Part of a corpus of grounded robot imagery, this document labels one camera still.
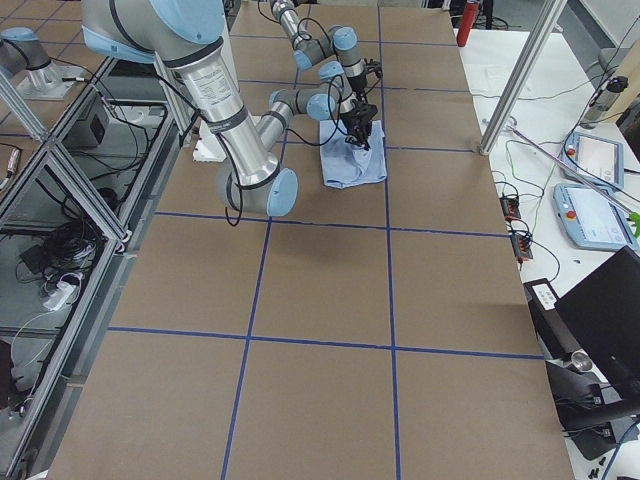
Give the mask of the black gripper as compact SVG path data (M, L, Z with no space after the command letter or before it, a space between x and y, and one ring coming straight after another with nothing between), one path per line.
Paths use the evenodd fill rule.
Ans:
M357 113L344 113L342 124L345 129L345 142L354 148L369 151L371 149L368 135L367 121Z
M367 99L367 75L359 74L355 76L349 76L348 82L351 86L352 92L356 96L356 99L361 102L368 102Z

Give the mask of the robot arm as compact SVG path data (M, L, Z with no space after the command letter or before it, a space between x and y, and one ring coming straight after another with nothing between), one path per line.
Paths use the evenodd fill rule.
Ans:
M296 203L298 178L272 153L274 143L294 116L306 114L317 121L341 121L347 143L368 149L377 108L367 100L367 77L382 74L379 62L362 56L352 28L334 26L315 38L298 17L297 5L269 4L297 67L321 65L321 83L274 93L258 121L223 59L222 2L84 1L82 30L86 45L97 53L136 63L159 59L178 74L223 150L216 185L226 208L281 217Z
M323 33L314 37L304 26L305 22L312 22L312 19L300 19L296 12L296 7L300 4L303 4L303 1L269 1L273 19L283 28L291 42L293 58L298 69L307 71L335 55L356 98L365 101L367 64L361 54L355 30L341 25L325 30L320 26Z

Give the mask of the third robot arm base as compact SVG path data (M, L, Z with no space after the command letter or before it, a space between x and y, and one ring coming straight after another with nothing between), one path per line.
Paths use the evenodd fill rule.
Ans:
M1 32L1 73L8 80L26 74L17 85L25 100L62 101L82 72L81 67L56 64L30 28L12 27Z

